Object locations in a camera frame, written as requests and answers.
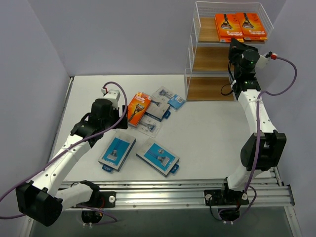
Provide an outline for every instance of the orange razor box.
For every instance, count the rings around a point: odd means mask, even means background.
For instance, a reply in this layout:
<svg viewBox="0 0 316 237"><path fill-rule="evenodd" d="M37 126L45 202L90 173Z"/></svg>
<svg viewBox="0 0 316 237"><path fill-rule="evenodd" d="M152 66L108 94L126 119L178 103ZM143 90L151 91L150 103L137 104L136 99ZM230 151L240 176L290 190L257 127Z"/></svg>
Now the orange razor box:
<svg viewBox="0 0 316 237"><path fill-rule="evenodd" d="M152 101L152 97L147 95L143 92L138 92L132 101L128 105L128 122L133 125L137 126L139 121L142 119L145 111L149 107Z"/></svg>
<svg viewBox="0 0 316 237"><path fill-rule="evenodd" d="M232 38L243 42L242 30L235 14L216 14L215 25L220 42L231 42Z"/></svg>
<svg viewBox="0 0 316 237"><path fill-rule="evenodd" d="M267 32L257 13L238 12L239 20L245 40L267 40Z"/></svg>

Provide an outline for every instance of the gray wall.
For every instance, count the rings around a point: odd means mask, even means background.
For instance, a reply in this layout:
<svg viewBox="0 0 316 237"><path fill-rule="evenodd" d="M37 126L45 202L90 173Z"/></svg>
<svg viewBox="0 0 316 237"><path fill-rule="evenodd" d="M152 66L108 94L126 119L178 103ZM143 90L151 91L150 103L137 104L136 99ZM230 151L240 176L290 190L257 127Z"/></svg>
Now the gray wall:
<svg viewBox="0 0 316 237"><path fill-rule="evenodd" d="M69 77L26 0L0 4L0 195L43 166ZM0 215L19 214L15 192ZM18 235L22 219L0 220L0 236Z"/></svg>
<svg viewBox="0 0 316 237"><path fill-rule="evenodd" d="M72 76L184 72L195 0L29 2ZM259 2L275 21L285 0Z"/></svg>
<svg viewBox="0 0 316 237"><path fill-rule="evenodd" d="M278 97L264 96L265 106L287 144L279 168L285 184L291 184L296 214L304 236L315 236L316 225L316 2L287 0L275 22L272 37L263 51L273 51L297 66L293 88ZM263 89L279 92L290 84L293 69L282 61L272 61L258 73Z"/></svg>

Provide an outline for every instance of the bolt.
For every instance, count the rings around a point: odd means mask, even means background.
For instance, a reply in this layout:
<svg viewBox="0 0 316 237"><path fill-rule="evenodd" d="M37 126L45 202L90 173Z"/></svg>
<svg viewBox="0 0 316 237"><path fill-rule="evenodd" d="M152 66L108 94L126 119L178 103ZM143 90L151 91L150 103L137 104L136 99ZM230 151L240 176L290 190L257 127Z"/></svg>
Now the bolt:
<svg viewBox="0 0 316 237"><path fill-rule="evenodd" d="M206 200L212 200L212 195L211 195L211 194L205 195L205 199L206 199Z"/></svg>
<svg viewBox="0 0 316 237"><path fill-rule="evenodd" d="M248 199L248 195L247 194L243 194L241 197L242 200L247 200Z"/></svg>
<svg viewBox="0 0 316 237"><path fill-rule="evenodd" d="M114 203L115 202L115 196L109 196L109 202Z"/></svg>

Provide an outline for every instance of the gillette box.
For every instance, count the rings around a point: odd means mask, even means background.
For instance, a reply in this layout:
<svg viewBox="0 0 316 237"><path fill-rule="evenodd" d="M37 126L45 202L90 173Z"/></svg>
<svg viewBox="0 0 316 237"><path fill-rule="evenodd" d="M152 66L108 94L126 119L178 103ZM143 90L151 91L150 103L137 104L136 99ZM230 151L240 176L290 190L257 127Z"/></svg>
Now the gillette box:
<svg viewBox="0 0 316 237"><path fill-rule="evenodd" d="M164 86L160 87L154 94L156 100L168 103L174 110L178 110L185 100L177 94L174 94Z"/></svg>
<svg viewBox="0 0 316 237"><path fill-rule="evenodd" d="M111 172L111 169L119 171L135 142L135 137L117 131L105 149L104 155L99 158L99 162L105 165L103 169L107 172Z"/></svg>
<svg viewBox="0 0 316 237"><path fill-rule="evenodd" d="M238 12L243 38L245 40L267 40L267 33L257 13Z"/></svg>
<svg viewBox="0 0 316 237"><path fill-rule="evenodd" d="M235 14L216 14L215 25L220 42L231 42L232 38L243 42L242 29Z"/></svg>
<svg viewBox="0 0 316 237"><path fill-rule="evenodd" d="M169 109L170 105L168 103L159 101L158 99L152 96L152 101L148 109L145 111L145 114L161 122L163 118L169 117Z"/></svg>
<svg viewBox="0 0 316 237"><path fill-rule="evenodd" d="M152 138L141 146L136 155L165 177L169 172L175 173L179 168L179 157Z"/></svg>
<svg viewBox="0 0 316 237"><path fill-rule="evenodd" d="M138 92L128 105L127 118L130 125L137 126L150 105L151 96Z"/></svg>

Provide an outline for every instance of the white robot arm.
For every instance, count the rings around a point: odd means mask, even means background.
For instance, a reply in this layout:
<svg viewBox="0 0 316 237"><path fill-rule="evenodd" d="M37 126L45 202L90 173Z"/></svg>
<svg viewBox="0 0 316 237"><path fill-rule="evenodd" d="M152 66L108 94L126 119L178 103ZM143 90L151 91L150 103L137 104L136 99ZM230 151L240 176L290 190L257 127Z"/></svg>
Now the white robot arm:
<svg viewBox="0 0 316 237"><path fill-rule="evenodd" d="M269 58L276 59L277 55L269 52L262 56L255 47L232 39L229 50L229 65L234 65L234 75L229 68L231 92L245 111L250 137L241 149L241 164L225 178L221 190L209 192L212 196L210 205L237 206L236 209L222 210L223 220L233 221L239 217L239 207L249 204L246 192L252 178L277 166L286 143L285 134L277 131L267 114L261 99L263 92L255 77L256 64L263 68Z"/></svg>
<svg viewBox="0 0 316 237"><path fill-rule="evenodd" d="M68 150L68 152L34 176L28 183L16 188L20 212L45 226L53 224L60 213L67 208L79 203L93 205L93 202L99 201L99 187L89 181L81 181L64 190L59 191L58 189L74 165L103 135L97 135L95 138L81 142L70 150L69 147L111 127L119 120L120 92L118 90L107 92L105 89L102 89L102 92L104 93L103 98L96 99L92 104L91 112L74 126L65 144L54 158L64 150ZM127 129L127 113L115 128Z"/></svg>
<svg viewBox="0 0 316 237"><path fill-rule="evenodd" d="M249 124L250 128L250 134L257 132L257 115L256 115L256 109L257 109L257 98L260 91L257 90L247 90L242 91L239 95L238 101L241 104L243 110L245 111L246 118ZM263 104L262 99L259 99L260 103L260 130L263 133L273 133L274 131L277 131L276 127L272 124L268 113L266 111L266 108ZM254 177L261 174L262 170L255 170ZM236 171L230 175L227 179L228 187L231 190L240 190L242 191L244 188L244 184L249 179L250 171L246 169L242 164L238 166Z"/></svg>

